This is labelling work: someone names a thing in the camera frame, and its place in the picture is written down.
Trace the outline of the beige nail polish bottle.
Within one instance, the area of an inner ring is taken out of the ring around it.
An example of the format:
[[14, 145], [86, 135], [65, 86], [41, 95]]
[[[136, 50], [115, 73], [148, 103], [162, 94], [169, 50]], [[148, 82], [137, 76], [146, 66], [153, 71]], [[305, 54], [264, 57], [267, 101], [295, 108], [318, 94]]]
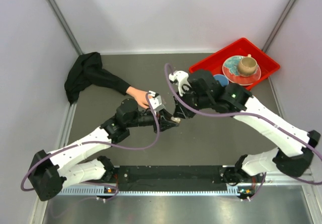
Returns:
[[181, 119], [180, 119], [180, 118], [178, 118], [178, 117], [174, 117], [174, 116], [172, 116], [172, 117], [171, 117], [171, 121], [173, 121], [173, 122], [175, 122], [175, 123], [179, 124], [179, 123], [181, 122]]

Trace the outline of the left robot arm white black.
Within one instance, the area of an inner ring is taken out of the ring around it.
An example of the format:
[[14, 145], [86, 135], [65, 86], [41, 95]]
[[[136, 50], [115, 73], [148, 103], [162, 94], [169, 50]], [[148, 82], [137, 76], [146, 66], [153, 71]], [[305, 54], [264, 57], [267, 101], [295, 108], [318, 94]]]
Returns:
[[109, 182], [114, 166], [107, 157], [88, 158], [117, 146], [130, 135], [131, 127], [152, 126], [156, 134], [179, 126], [180, 119], [169, 113], [160, 97], [150, 99], [151, 107], [140, 111], [133, 99], [122, 101], [116, 113], [94, 131], [56, 151], [38, 151], [28, 170], [28, 180], [41, 201], [55, 197], [69, 186], [94, 181]]

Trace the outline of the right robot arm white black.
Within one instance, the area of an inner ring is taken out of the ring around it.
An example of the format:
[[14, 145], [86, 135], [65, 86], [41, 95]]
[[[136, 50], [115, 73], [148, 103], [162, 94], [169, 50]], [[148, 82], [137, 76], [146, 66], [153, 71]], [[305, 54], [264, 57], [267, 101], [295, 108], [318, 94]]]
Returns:
[[175, 71], [168, 74], [168, 79], [178, 86], [174, 95], [175, 117], [189, 119], [202, 114], [203, 109], [213, 109], [216, 117], [229, 116], [245, 123], [276, 145], [261, 154], [241, 156], [233, 172], [224, 173], [227, 181], [245, 182], [259, 173], [273, 171], [299, 178], [309, 168], [312, 149], [320, 139], [317, 131], [306, 132], [289, 124], [245, 87], [236, 83], [223, 86], [207, 70], [191, 74]]

